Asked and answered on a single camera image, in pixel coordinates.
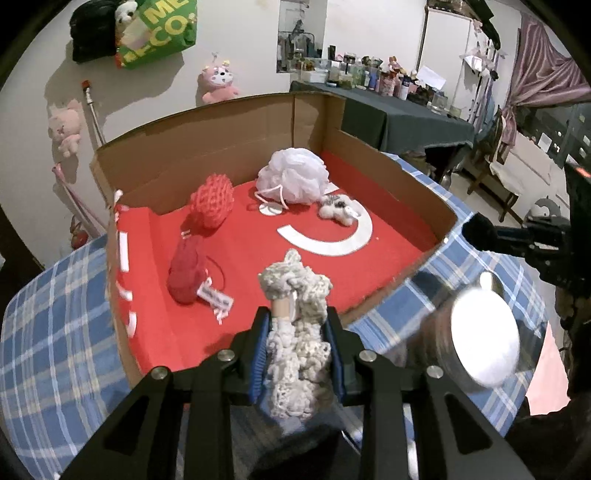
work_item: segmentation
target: blue plaid tablecloth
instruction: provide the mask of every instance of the blue plaid tablecloth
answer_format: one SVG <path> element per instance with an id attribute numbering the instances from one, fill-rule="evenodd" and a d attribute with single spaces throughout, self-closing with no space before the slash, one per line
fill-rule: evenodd
<path id="1" fill-rule="evenodd" d="M 443 198 L 459 221 L 449 241 L 413 278 L 349 329 L 359 334 L 366 348 L 387 353 L 414 333 L 435 309 L 433 302 L 442 288 L 455 290 L 483 270 L 494 270 L 519 325 L 522 368 L 502 388 L 470 397 L 505 434 L 540 356 L 547 324 L 544 302 L 515 258 L 482 253 L 466 242 L 461 225 L 472 214 L 466 205 L 398 157 L 390 156 Z M 0 337 L 2 415 L 16 453 L 39 480 L 53 480 L 55 473 L 63 472 L 129 393 L 105 299 L 105 244 L 106 238 L 99 238 L 43 272 L 19 292 L 5 313 Z M 319 423 L 346 428 L 361 441 L 359 408 L 335 406 L 332 412 L 303 425 L 295 419 L 277 424 L 255 408 L 232 407 L 236 477 L 246 478 L 259 459 L 289 442 L 290 433 L 310 432 Z M 309 444 L 313 443 L 310 433 Z M 300 442 L 281 455 L 306 447 L 306 442 Z M 181 468 L 181 456 L 178 464 Z"/>

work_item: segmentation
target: white fluffy toy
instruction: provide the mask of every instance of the white fluffy toy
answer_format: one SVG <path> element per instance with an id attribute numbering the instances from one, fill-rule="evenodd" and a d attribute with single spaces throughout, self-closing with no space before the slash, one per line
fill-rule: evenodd
<path id="1" fill-rule="evenodd" d="M 272 318 L 267 337 L 271 415 L 310 418 L 333 401 L 330 344 L 322 339 L 332 284 L 328 277 L 304 267 L 294 249 L 287 251 L 283 262 L 263 270 L 259 283 L 272 311 L 274 302 L 295 297 L 289 316 Z"/>
<path id="2" fill-rule="evenodd" d="M 137 2 L 123 2 L 115 10 L 115 28 L 121 33 L 135 18 L 135 11 L 138 9 Z"/>
<path id="3" fill-rule="evenodd" d="M 338 195 L 324 195 L 320 199 L 318 216 L 325 220 L 334 219 L 345 226 L 353 225 L 353 222 L 361 216 L 361 212 L 355 206 L 353 200 L 341 193 Z"/>

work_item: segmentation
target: table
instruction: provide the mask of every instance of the table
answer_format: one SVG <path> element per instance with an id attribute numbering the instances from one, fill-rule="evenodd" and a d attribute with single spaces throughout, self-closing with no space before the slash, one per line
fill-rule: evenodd
<path id="1" fill-rule="evenodd" d="M 522 371 L 502 388 L 471 395 L 488 420 L 505 434 L 523 402 L 540 357 L 546 329 L 544 302 L 516 258 L 474 250 L 461 234 L 472 215 L 457 198 L 390 155 L 418 181 L 434 190 L 459 221 L 449 241 L 413 277 L 376 309 L 349 326 L 366 348 L 391 352 L 432 312 L 442 291 L 494 270 L 521 333 Z M 56 263 L 12 300 L 0 335 L 0 406 L 17 455 L 35 479 L 53 480 L 69 464 L 107 415 L 129 393 L 117 352 L 111 310 L 105 298 L 106 238 L 103 236 Z M 360 442 L 359 408 L 334 406 L 303 426 L 281 425 L 255 408 L 232 407 L 237 479 L 258 459 L 290 438 L 289 433 L 331 423 Z M 408 424 L 410 412 L 405 412 Z M 182 457 L 177 461 L 182 468 Z"/>
<path id="2" fill-rule="evenodd" d="M 328 87 L 323 83 L 295 81 L 291 90 L 319 90 L 348 99 L 341 129 L 380 151 L 400 155 L 423 148 L 457 145 L 471 148 L 474 142 L 473 125 L 438 115 L 408 100 L 382 97 L 368 90 Z"/>

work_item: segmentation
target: stuffed animal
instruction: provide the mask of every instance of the stuffed animal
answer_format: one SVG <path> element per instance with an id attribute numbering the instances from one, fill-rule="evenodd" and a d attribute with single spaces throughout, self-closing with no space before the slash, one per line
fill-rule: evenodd
<path id="1" fill-rule="evenodd" d="M 388 64 L 388 67 L 390 68 L 390 71 L 391 72 L 394 72 L 394 73 L 400 72 L 400 70 L 402 69 L 402 67 L 398 63 L 397 58 L 396 57 L 390 57 L 389 60 L 390 60 L 390 63 Z"/>
<path id="2" fill-rule="evenodd" d="M 538 200 L 534 206 L 527 212 L 527 217 L 559 217 L 561 216 L 560 213 L 560 206 L 553 201 L 550 200 L 549 197 L 545 199 Z"/>
<path id="3" fill-rule="evenodd" d="M 82 106 L 76 100 L 72 100 L 65 108 L 50 107 L 49 129 L 51 137 L 59 143 L 58 150 L 66 158 L 78 153 L 81 129 L 79 112 L 81 110 Z"/>
<path id="4" fill-rule="evenodd" d="M 135 17 L 135 11 L 138 9 L 138 3 L 133 1 L 123 2 L 115 10 L 115 28 L 117 33 L 123 30 L 131 23 Z"/>
<path id="5" fill-rule="evenodd" d="M 205 80 L 209 92 L 203 95 L 205 103 L 217 103 L 232 100 L 239 94 L 238 89 L 232 86 L 234 75 L 228 70 L 230 62 L 225 61 L 221 67 L 205 67 L 203 80 Z"/>
<path id="6" fill-rule="evenodd" d="M 343 193 L 324 195 L 319 202 L 318 216 L 322 219 L 334 219 L 343 226 L 351 226 L 361 216 L 353 201 Z"/>

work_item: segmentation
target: pink plush toy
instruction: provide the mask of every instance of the pink plush toy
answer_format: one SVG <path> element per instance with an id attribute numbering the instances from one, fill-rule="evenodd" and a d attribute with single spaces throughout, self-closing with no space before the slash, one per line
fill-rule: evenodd
<path id="1" fill-rule="evenodd" d="M 239 94 L 238 89 L 232 86 L 234 75 L 228 70 L 230 62 L 225 61 L 221 67 L 205 67 L 203 80 L 209 87 L 209 92 L 203 95 L 205 103 L 217 103 L 224 100 L 232 100 Z"/>
<path id="2" fill-rule="evenodd" d="M 50 107 L 51 117 L 49 119 L 49 128 L 51 137 L 59 143 L 58 150 L 68 158 L 70 155 L 78 153 L 78 143 L 80 142 L 80 102 L 72 100 L 65 108 Z"/>

